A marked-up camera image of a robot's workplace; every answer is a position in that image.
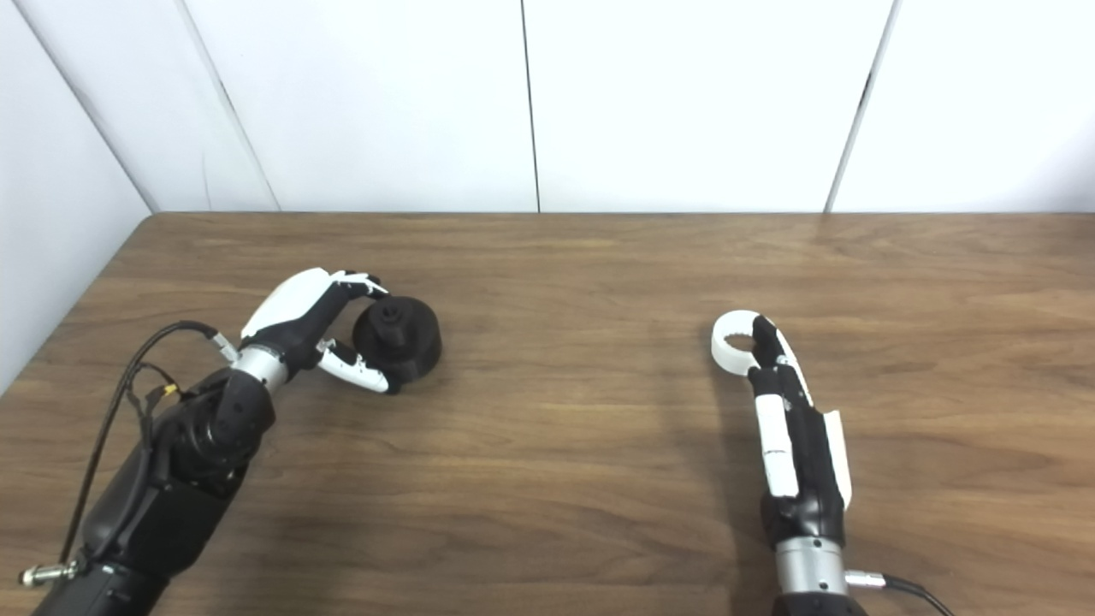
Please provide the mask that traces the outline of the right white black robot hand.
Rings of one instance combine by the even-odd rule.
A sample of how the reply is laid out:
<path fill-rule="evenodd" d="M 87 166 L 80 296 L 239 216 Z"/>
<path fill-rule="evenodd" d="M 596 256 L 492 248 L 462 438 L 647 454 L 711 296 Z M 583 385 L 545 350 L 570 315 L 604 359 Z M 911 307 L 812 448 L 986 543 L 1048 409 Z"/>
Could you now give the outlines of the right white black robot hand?
<path fill-rule="evenodd" d="M 752 339 L 754 367 L 747 379 L 766 476 L 761 499 L 766 542 L 775 547 L 810 538 L 842 547 L 852 484 L 841 412 L 817 409 L 796 355 L 771 319 L 752 319 Z"/>

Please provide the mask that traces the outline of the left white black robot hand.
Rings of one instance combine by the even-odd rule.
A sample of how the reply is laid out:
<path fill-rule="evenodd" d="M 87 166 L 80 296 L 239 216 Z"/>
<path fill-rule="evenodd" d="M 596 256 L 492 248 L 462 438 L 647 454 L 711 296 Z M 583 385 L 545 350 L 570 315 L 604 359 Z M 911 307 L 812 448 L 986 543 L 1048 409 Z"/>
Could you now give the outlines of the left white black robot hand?
<path fill-rule="evenodd" d="M 258 381 L 270 393 L 301 371 L 320 368 L 333 377 L 374 393 L 395 395 L 400 384 L 347 342 L 326 332 L 351 301 L 391 298 L 370 274 L 355 270 L 301 270 L 287 278 L 254 311 L 241 332 L 232 370 Z"/>

